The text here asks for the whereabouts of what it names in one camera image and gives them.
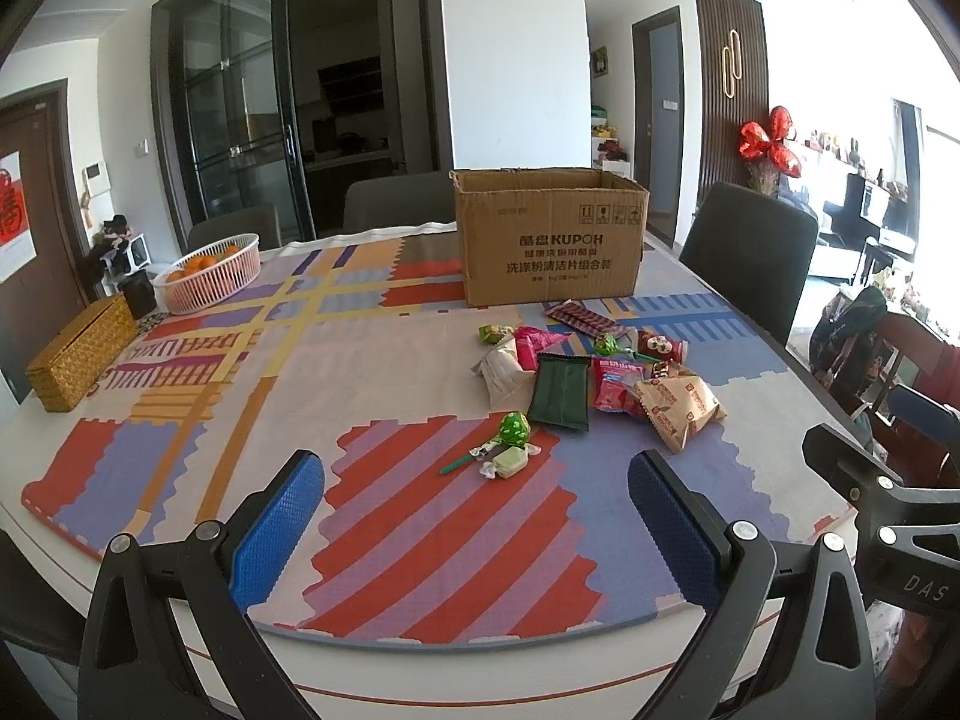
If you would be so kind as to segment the white basket with oranges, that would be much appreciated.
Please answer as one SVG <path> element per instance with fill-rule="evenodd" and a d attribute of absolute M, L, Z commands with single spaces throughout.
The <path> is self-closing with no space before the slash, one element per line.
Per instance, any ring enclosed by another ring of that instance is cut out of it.
<path fill-rule="evenodd" d="M 259 244 L 255 232 L 244 232 L 190 252 L 151 280 L 158 301 L 187 316 L 232 298 L 259 276 Z"/>

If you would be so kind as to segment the dark green snack packet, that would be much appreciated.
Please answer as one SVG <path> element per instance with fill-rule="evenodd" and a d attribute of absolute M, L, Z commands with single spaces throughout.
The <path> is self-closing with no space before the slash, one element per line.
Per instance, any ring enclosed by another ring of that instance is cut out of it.
<path fill-rule="evenodd" d="M 527 419 L 576 433 L 589 431 L 589 356 L 540 353 Z"/>

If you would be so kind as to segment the maroon striped snack packet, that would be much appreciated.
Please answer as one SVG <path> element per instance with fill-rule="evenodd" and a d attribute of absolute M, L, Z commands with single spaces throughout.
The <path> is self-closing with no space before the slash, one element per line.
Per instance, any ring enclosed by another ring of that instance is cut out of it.
<path fill-rule="evenodd" d="M 582 302 L 573 299 L 551 305 L 545 310 L 545 317 L 590 338 L 615 335 L 619 331 L 619 326 L 612 319 L 597 314 Z"/>

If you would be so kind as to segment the orange patterned snack bag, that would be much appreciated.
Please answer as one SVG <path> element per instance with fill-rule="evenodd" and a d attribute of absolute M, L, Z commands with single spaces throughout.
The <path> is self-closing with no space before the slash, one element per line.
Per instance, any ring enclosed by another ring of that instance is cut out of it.
<path fill-rule="evenodd" d="M 727 416 L 713 390 L 697 374 L 641 380 L 633 385 L 633 394 L 672 454 L 683 452 L 693 436 Z"/>

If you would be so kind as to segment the light green candy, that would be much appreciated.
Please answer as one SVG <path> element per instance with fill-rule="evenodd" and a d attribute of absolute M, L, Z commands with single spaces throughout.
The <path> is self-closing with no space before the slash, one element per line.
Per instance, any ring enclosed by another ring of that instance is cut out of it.
<path fill-rule="evenodd" d="M 496 445 L 482 458 L 480 475 L 487 479 L 508 479 L 526 468 L 532 457 L 537 457 L 540 449 L 537 445 Z"/>

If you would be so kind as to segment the green lollipop among snacks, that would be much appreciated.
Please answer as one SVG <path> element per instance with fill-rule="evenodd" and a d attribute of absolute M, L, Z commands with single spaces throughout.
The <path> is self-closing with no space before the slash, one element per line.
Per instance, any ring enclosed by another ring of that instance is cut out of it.
<path fill-rule="evenodd" d="M 640 339 L 622 335 L 615 337 L 612 333 L 602 333 L 594 340 L 594 355 L 613 358 L 613 356 L 623 356 L 630 359 L 646 359 L 647 361 L 660 361 L 662 356 L 649 349 L 640 348 Z"/>

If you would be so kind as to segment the red balloon decoration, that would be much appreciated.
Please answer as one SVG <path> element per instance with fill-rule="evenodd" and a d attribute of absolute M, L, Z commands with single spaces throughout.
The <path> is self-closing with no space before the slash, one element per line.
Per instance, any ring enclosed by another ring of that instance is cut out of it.
<path fill-rule="evenodd" d="M 748 121 L 740 127 L 740 157 L 747 163 L 768 158 L 784 176 L 799 179 L 802 174 L 799 158 L 791 151 L 786 140 L 793 130 L 793 117 L 784 106 L 771 109 L 768 125 Z"/>

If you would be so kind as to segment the white beige snack packet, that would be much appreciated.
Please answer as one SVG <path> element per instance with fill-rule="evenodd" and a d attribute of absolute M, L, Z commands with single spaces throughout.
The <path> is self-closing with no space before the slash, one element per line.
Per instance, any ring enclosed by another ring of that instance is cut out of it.
<path fill-rule="evenodd" d="M 491 411 L 523 411 L 534 395 L 535 372 L 519 362 L 516 340 L 506 337 L 472 367 L 485 382 Z"/>

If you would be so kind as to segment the green lollipop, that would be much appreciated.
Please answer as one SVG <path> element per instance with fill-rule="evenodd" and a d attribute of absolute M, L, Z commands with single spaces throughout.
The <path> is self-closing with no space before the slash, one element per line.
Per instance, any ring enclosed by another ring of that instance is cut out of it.
<path fill-rule="evenodd" d="M 455 470 L 460 470 L 464 466 L 470 465 L 471 463 L 482 463 L 482 458 L 491 452 L 491 450 L 496 447 L 496 445 L 523 445 L 530 444 L 530 436 L 532 436 L 532 429 L 530 429 L 530 424 L 527 421 L 527 418 L 523 413 L 519 411 L 512 411 L 508 413 L 500 421 L 500 426 L 498 426 L 498 431 L 494 434 L 494 438 L 490 439 L 485 444 L 480 445 L 480 447 L 475 447 L 475 449 L 470 450 L 467 455 L 464 455 L 459 460 L 449 463 L 449 465 L 444 466 L 439 470 L 441 476 L 448 476 L 451 473 L 454 473 Z"/>

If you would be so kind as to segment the red transparent snack bag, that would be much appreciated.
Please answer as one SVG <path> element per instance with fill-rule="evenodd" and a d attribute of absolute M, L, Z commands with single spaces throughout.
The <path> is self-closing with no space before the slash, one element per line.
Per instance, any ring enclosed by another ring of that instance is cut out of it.
<path fill-rule="evenodd" d="M 594 400 L 592 406 L 608 415 L 628 415 L 644 421 L 646 415 L 635 394 L 635 385 L 649 377 L 646 362 L 628 359 L 599 358 L 592 360 Z"/>

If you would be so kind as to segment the pink snack packet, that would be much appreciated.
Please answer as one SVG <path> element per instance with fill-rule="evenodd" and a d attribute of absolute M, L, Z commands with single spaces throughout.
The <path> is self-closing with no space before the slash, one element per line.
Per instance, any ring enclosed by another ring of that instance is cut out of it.
<path fill-rule="evenodd" d="M 539 327 L 521 325 L 512 333 L 516 344 L 517 362 L 523 371 L 535 371 L 539 366 L 539 355 L 545 349 L 563 343 L 568 337 L 565 333 L 550 332 Z"/>

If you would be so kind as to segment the small yellow-green candy packet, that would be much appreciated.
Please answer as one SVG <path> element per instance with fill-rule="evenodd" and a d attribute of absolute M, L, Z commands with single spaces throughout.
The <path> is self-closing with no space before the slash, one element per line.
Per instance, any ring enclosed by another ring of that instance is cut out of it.
<path fill-rule="evenodd" d="M 514 333 L 514 328 L 509 327 L 509 325 L 496 325 L 496 323 L 487 323 L 487 325 L 478 328 L 480 341 L 491 344 L 491 346 L 511 337 L 512 333 Z"/>

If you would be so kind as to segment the red cartoon snack packet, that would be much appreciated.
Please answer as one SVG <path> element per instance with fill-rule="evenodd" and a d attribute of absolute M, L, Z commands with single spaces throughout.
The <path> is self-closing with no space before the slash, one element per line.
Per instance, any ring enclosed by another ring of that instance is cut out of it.
<path fill-rule="evenodd" d="M 651 328 L 641 328 L 636 351 L 647 358 L 683 364 L 688 356 L 688 343 L 670 338 Z"/>

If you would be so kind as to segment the green floral cloth bag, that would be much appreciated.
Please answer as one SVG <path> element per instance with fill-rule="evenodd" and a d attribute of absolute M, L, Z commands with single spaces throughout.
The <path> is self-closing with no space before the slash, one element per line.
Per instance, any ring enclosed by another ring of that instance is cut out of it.
<path fill-rule="evenodd" d="M 875 286 L 862 288 L 854 299 L 838 293 L 823 309 L 809 340 L 809 369 L 828 387 L 854 388 L 874 362 L 878 324 L 887 315 L 887 300 Z"/>

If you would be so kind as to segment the dark chair behind box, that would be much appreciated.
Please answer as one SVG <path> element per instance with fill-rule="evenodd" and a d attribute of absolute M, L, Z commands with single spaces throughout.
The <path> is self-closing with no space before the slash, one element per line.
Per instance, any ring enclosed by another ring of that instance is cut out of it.
<path fill-rule="evenodd" d="M 345 195 L 343 231 L 450 223 L 454 218 L 454 190 L 448 174 L 404 174 L 350 185 Z"/>

